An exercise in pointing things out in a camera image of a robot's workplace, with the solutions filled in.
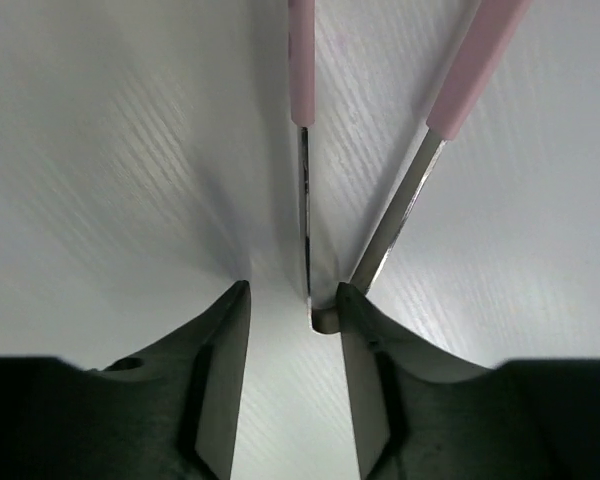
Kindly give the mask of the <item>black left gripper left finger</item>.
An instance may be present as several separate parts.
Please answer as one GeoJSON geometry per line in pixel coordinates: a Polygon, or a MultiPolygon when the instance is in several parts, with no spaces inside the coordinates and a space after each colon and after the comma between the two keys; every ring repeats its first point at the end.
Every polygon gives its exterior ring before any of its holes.
{"type": "Polygon", "coordinates": [[[229,478],[250,313],[239,281],[102,370],[0,357],[0,479],[229,478]]]}

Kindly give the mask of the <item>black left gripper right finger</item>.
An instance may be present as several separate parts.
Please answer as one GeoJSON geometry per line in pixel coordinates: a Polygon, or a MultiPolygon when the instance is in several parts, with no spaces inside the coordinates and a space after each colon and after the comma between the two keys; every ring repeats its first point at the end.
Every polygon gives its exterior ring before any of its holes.
{"type": "Polygon", "coordinates": [[[341,284],[336,310],[364,479],[600,479],[600,359],[485,368],[341,284]]]}

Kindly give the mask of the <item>pink handled metal tongs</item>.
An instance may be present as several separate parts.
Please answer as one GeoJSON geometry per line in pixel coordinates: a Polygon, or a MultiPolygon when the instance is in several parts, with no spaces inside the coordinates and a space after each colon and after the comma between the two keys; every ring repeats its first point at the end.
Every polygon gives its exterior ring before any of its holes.
{"type": "MultiPolygon", "coordinates": [[[[382,270],[444,146],[454,140],[485,90],[519,24],[528,1],[483,1],[447,71],[427,117],[428,131],[351,278],[368,292],[382,270]]],[[[304,275],[311,275],[310,142],[315,122],[315,4],[288,4],[288,65],[291,120],[297,128],[299,215],[304,275]]]]}

